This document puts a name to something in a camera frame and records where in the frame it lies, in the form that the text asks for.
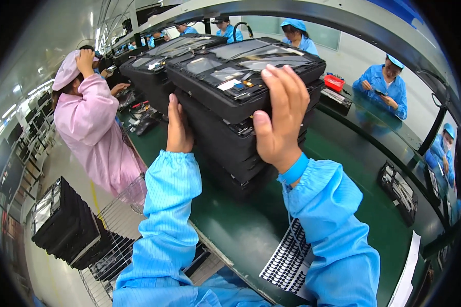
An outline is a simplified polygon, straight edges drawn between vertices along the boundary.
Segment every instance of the striped fabric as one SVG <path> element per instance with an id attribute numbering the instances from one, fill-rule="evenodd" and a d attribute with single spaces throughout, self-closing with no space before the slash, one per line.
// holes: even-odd
<path id="1" fill-rule="evenodd" d="M 134 243 L 133 262 L 117 279 L 114 306 L 270 306 L 225 270 L 199 287 L 182 273 L 198 242 L 188 224 L 191 200 L 202 192 L 193 154 L 161 150 L 146 183 L 143 238 Z M 318 305 L 375 306 L 379 254 L 367 244 L 369 226 L 353 215 L 362 193 L 341 164 L 310 159 L 293 190 L 283 185 L 285 206 L 300 219 L 316 256 L 306 286 Z"/>

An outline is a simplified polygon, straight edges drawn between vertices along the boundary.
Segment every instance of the hand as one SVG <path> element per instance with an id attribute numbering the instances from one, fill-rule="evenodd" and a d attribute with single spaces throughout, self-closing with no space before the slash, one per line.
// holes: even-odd
<path id="1" fill-rule="evenodd" d="M 272 119 L 264 111 L 253 114 L 256 147 L 263 161 L 283 174 L 302 154 L 297 138 L 311 99 L 306 85 L 289 65 L 279 69 L 269 64 L 261 76 L 270 90 Z"/>
<path id="2" fill-rule="evenodd" d="M 92 60 L 96 55 L 95 52 L 89 49 L 81 49 L 80 54 L 75 57 L 75 62 L 77 62 L 77 68 L 83 75 L 83 78 L 86 79 L 94 74 L 92 69 Z"/>
<path id="3" fill-rule="evenodd" d="M 398 104 L 396 103 L 396 101 L 394 101 L 393 98 L 389 96 L 381 95 L 381 99 L 382 101 L 384 101 L 384 103 L 386 103 L 388 106 L 392 107 L 393 109 L 398 109 Z"/>
<path id="4" fill-rule="evenodd" d="M 169 95 L 169 125 L 166 151 L 188 153 L 193 148 L 193 133 L 176 95 Z"/>
<path id="5" fill-rule="evenodd" d="M 365 90 L 370 90 L 370 89 L 372 89 L 371 84 L 370 84 L 367 80 L 363 80 L 363 81 L 362 81 L 362 87 L 363 87 Z"/>
<path id="6" fill-rule="evenodd" d="M 447 175 L 449 174 L 449 162 L 447 161 L 447 158 L 443 156 L 443 164 L 444 164 L 444 173 Z"/>
<path id="7" fill-rule="evenodd" d="M 118 83 L 111 89 L 111 95 L 116 96 L 117 93 L 121 92 L 123 89 L 126 89 L 131 84 L 129 83 Z"/>

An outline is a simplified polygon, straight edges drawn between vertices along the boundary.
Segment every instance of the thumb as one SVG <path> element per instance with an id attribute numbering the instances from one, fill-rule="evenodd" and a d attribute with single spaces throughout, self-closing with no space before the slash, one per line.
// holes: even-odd
<path id="1" fill-rule="evenodd" d="M 181 116 L 179 115 L 179 102 L 176 95 L 169 95 L 169 106 L 167 108 L 167 115 L 169 117 L 169 124 L 176 126 L 181 125 Z"/>
<path id="2" fill-rule="evenodd" d="M 273 127 L 271 126 L 270 116 L 265 111 L 255 111 L 253 114 L 253 126 L 256 132 L 256 147 L 271 149 L 273 147 Z"/>

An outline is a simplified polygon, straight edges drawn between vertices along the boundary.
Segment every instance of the wire rack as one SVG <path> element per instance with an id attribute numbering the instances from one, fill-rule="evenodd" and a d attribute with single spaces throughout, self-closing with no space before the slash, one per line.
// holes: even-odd
<path id="1" fill-rule="evenodd" d="M 141 175 L 98 214 L 105 228 L 104 236 L 101 234 L 105 248 L 99 252 L 98 261 L 79 271 L 97 307 L 112 306 L 116 279 L 132 261 L 133 243 L 140 237 L 138 226 L 145 219 L 143 204 L 146 194 L 145 179 Z"/>

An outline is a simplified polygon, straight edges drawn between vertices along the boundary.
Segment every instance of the pink anti-static coat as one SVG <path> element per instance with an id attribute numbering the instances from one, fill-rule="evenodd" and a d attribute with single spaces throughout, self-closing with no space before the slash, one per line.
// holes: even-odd
<path id="1" fill-rule="evenodd" d="M 118 196 L 146 167 L 123 142 L 114 119 L 119 102 L 106 81 L 98 74 L 87 77 L 79 93 L 83 97 L 60 95 L 55 108 L 56 129 L 89 178 Z"/>

